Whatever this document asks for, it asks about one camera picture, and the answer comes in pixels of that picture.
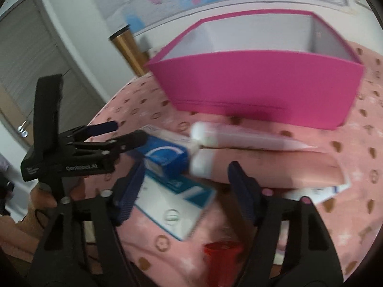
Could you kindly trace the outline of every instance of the silver screw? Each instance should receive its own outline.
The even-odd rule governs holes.
[[[110,197],[112,194],[113,194],[113,192],[111,190],[108,190],[108,189],[101,191],[102,197]]]
[[[70,203],[70,197],[69,197],[69,196],[64,196],[64,197],[61,199],[61,203],[62,203],[62,204],[69,204],[69,203]]]

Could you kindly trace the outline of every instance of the blue and white box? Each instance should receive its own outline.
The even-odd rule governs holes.
[[[189,159],[200,148],[189,137],[153,125],[146,125],[141,130],[149,134],[148,141],[128,154],[134,158],[144,157],[146,168],[166,179],[176,178],[187,170]]]
[[[146,171],[136,207],[167,233],[183,241],[193,232],[216,190],[184,176],[166,180]]]

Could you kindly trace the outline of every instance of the cylindrical container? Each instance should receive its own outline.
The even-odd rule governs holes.
[[[129,25],[118,30],[109,39],[124,56],[137,76],[143,76],[149,72],[144,66],[147,62],[147,58],[138,48],[133,35],[130,32]]]
[[[295,151],[311,148],[290,137],[259,132],[239,126],[196,122],[190,129],[190,137],[209,148],[263,149]]]
[[[204,246],[208,264],[209,287],[231,287],[238,274],[237,256],[243,250],[239,242],[222,241]]]
[[[227,168],[238,161],[244,172],[263,188],[301,189],[339,186],[344,183],[338,162],[325,153],[310,151],[248,151],[201,149],[192,158],[191,175],[229,183]]]

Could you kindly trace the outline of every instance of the white cap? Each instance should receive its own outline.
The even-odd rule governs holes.
[[[211,179],[215,149],[200,149],[191,159],[189,173],[195,177]]]
[[[218,148],[215,128],[209,122],[198,121],[190,127],[190,138],[202,146]]]

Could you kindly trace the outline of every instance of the door frame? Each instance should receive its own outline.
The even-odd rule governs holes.
[[[20,3],[25,0],[18,0],[15,2],[9,9],[7,9],[2,15],[0,15],[1,20],[7,16],[12,10],[14,10]],[[95,90],[95,88],[91,85],[89,80],[86,78],[78,64],[74,61],[72,55],[66,48],[64,42],[62,41],[60,35],[58,34],[55,26],[53,25],[42,0],[33,0],[37,6],[37,10],[41,16],[41,20],[43,25],[47,29],[49,35],[51,36],[53,42],[55,43],[58,51],[62,54],[64,60],[69,65],[70,69],[74,72],[77,78],[80,80],[81,84],[84,86],[85,90],[94,98],[97,105],[102,108],[105,105],[104,100],[101,98],[99,93]],[[0,112],[0,121],[6,127],[6,129],[14,136],[17,141],[26,149],[29,149],[29,145],[20,137],[17,131],[12,127],[8,119]]]

